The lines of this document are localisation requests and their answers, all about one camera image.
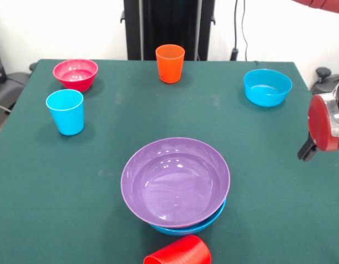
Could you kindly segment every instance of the black cable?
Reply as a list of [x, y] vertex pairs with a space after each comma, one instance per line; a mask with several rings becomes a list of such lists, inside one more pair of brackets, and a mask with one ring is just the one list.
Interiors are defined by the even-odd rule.
[[237, 48], [237, 5], [238, 0], [236, 0], [236, 5], [234, 7], [234, 48]]
[[11, 79], [11, 78], [8, 78], [8, 77], [7, 77], [7, 80], [14, 81], [14, 82], [16, 82], [17, 84], [23, 85], [23, 86], [25, 87], [25, 84], [23, 84], [22, 82], [16, 81], [16, 80]]
[[247, 53], [248, 53], [248, 42], [247, 42], [247, 39], [245, 38], [244, 28], [243, 28], [244, 17], [245, 17], [245, 0], [243, 0], [242, 34], [243, 34], [243, 38], [244, 38], [245, 45], [246, 45], [245, 46], [245, 61], [247, 62], [248, 61], [248, 56], [247, 56]]

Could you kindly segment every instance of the orange cup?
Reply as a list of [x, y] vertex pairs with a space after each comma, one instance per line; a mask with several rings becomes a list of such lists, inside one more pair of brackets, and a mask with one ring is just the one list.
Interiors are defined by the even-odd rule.
[[166, 44], [156, 49], [158, 74], [161, 81], [173, 84], [181, 79], [185, 50], [178, 45]]

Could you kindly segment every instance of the bowl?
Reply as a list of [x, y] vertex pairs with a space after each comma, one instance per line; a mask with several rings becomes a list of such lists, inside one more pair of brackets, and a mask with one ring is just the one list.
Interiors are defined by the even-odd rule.
[[157, 231], [166, 234], [166, 235], [173, 235], [173, 236], [181, 236], [181, 235], [191, 235], [196, 234], [200, 231], [203, 231], [206, 227], [211, 225], [222, 213], [226, 204], [226, 200], [223, 202], [221, 207], [208, 219], [200, 222], [199, 224], [192, 225], [191, 227], [184, 227], [184, 228], [165, 228], [165, 227], [158, 227], [156, 225], [151, 225]]
[[146, 223], [183, 228], [209, 218], [229, 190], [223, 157], [199, 140], [173, 137], [142, 147], [125, 165], [123, 199]]
[[281, 104], [292, 89], [292, 81], [275, 70], [258, 69], [244, 76], [245, 95], [258, 106], [272, 107]]
[[53, 76], [68, 89], [85, 92], [94, 82], [99, 67], [88, 59], [69, 59], [58, 63]]

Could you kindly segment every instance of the purple bowl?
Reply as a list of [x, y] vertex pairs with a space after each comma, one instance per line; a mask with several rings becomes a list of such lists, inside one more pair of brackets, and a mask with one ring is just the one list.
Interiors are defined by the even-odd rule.
[[213, 147], [174, 137], [136, 152], [124, 167], [121, 190], [129, 209], [143, 221], [183, 228], [215, 213], [229, 183], [227, 163]]

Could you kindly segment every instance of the red robot arm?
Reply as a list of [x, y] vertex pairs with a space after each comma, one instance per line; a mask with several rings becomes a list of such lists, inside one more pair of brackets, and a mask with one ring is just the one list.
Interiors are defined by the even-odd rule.
[[[339, 13], [339, 0], [294, 0], [312, 8]], [[339, 150], [339, 83], [334, 92], [314, 95], [308, 113], [309, 135], [298, 152], [300, 160], [308, 161], [318, 149]]]
[[339, 0], [294, 0], [306, 6], [339, 13]]

